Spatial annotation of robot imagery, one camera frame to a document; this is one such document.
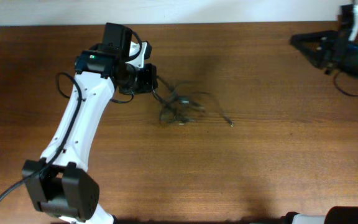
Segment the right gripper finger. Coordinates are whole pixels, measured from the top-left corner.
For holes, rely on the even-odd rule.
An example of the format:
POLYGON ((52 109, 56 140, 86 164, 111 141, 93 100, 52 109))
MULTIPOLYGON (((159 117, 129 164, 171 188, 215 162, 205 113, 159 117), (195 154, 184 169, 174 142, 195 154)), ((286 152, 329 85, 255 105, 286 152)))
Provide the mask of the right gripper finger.
POLYGON ((300 49, 316 49, 325 40, 336 39, 338 31, 326 30, 306 34, 295 34, 290 38, 290 44, 300 49))
POLYGON ((332 47, 300 47, 300 52, 318 69, 334 70, 337 67, 332 47))

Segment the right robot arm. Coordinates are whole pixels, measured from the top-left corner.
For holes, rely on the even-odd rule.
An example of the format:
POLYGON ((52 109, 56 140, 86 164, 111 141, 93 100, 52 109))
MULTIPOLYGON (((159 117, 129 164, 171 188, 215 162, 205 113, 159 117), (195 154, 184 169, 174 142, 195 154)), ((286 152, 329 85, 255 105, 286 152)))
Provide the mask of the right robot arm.
MULTIPOLYGON (((327 30, 290 37, 290 45, 301 52, 311 64, 330 74, 335 71, 334 86, 349 97, 355 94, 345 92, 337 85, 336 78, 344 73, 358 79, 358 44, 349 40, 341 31, 327 30)), ((283 223, 358 223, 358 204, 355 206, 336 205, 324 215, 307 215, 288 212, 282 217, 283 223)))

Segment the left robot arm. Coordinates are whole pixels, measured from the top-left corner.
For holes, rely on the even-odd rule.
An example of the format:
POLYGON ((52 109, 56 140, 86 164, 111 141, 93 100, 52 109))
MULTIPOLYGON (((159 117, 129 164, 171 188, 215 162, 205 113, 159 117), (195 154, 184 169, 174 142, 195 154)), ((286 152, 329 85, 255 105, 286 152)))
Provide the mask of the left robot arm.
POLYGON ((158 87, 157 69, 146 63, 152 47, 132 29, 107 23, 102 42, 82 51, 68 105, 53 139, 37 161, 22 169, 38 212, 68 223, 115 223, 99 204, 99 185, 87 173, 91 145, 104 109, 114 94, 134 97, 158 87))

